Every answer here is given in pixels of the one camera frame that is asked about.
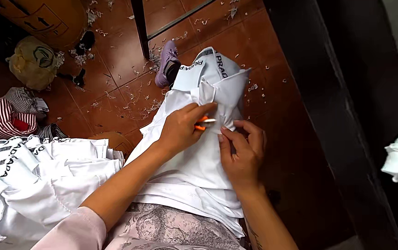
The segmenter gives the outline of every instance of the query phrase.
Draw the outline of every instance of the foot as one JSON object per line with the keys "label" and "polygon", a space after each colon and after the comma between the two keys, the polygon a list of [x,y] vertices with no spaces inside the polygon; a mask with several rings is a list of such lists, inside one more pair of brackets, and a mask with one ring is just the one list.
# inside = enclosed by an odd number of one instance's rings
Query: foot
{"label": "foot", "polygon": [[176,66],[179,69],[180,62],[177,59],[176,45],[173,41],[169,40],[160,52],[160,68],[155,79],[156,85],[159,88],[164,88],[169,84],[172,84],[172,82],[170,82],[167,78],[167,73],[171,66]]}

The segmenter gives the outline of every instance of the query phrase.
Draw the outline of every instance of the red striped fabric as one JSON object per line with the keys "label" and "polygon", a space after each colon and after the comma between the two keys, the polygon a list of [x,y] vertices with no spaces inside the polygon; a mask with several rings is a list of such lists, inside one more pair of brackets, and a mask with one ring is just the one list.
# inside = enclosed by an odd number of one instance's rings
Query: red striped fabric
{"label": "red striped fabric", "polygon": [[[17,118],[28,123],[25,131],[19,131],[12,124],[12,119]],[[9,139],[13,136],[27,136],[37,129],[37,122],[34,114],[16,113],[5,99],[0,100],[0,139]]]}

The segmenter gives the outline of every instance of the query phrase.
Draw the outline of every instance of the pink sleeve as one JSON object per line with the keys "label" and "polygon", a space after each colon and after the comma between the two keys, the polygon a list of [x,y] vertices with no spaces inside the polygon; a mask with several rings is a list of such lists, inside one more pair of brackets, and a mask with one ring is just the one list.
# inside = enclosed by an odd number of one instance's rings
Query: pink sleeve
{"label": "pink sleeve", "polygon": [[90,208],[80,207],[49,231],[31,250],[100,250],[106,235],[103,220]]}

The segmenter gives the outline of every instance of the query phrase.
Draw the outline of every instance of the metal rod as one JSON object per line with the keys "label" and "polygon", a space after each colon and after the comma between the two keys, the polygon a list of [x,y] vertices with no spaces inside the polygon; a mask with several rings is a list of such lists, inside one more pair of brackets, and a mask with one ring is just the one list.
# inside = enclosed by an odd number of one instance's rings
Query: metal rod
{"label": "metal rod", "polygon": [[142,0],[131,0],[134,20],[136,21],[137,34],[139,35],[140,46],[143,56],[150,59],[150,48],[148,48],[148,38],[146,36],[145,13],[143,12]]}
{"label": "metal rod", "polygon": [[189,16],[191,16],[192,14],[198,12],[199,10],[203,9],[204,7],[206,7],[207,5],[213,3],[215,0],[206,0],[205,2],[201,3],[200,5],[198,5],[196,8],[188,11],[187,13],[181,15],[180,17],[178,17],[176,20],[168,23],[167,25],[163,26],[162,28],[160,28],[159,30],[157,30],[156,32],[152,33],[151,35],[148,36],[148,41],[157,37],[158,35],[162,34],[164,31],[166,31],[167,29],[173,27],[174,25],[182,22],[183,20],[185,20],[186,18],[188,18]]}

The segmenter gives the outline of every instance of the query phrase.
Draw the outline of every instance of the yellow plastic bag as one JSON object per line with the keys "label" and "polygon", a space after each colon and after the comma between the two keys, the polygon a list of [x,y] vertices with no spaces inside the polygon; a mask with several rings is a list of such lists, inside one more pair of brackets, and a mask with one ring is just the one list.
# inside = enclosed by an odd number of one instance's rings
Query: yellow plastic bag
{"label": "yellow plastic bag", "polygon": [[25,37],[9,60],[10,71],[28,88],[45,89],[57,73],[57,57],[48,45],[35,37]]}

